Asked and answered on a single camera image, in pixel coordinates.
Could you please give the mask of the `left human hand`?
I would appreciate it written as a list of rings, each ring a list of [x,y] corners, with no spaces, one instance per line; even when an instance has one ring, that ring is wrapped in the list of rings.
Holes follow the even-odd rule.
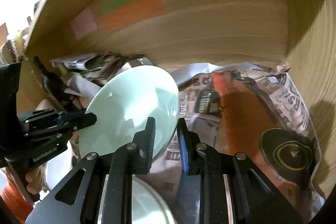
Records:
[[[26,181],[28,182],[27,190],[31,194],[38,194],[46,188],[46,164],[29,171],[26,174]]]

